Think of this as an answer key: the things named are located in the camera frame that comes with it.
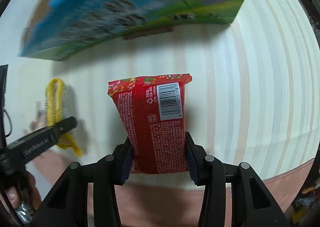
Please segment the operator hand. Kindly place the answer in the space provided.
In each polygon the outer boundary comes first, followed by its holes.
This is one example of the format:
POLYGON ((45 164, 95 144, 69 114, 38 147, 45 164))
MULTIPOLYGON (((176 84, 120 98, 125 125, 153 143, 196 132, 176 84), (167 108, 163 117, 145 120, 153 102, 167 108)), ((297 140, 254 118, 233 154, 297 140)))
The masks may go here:
MULTIPOLYGON (((29 172, 25 172, 25 176, 28 179, 28 193, 31 202, 31 206, 34 210, 37 210, 42 203, 39 190, 36 187, 35 177, 29 172)), ((20 195, 18 194, 14 186, 7 187, 4 189, 5 193, 14 209, 18 208, 21 204, 20 195)))

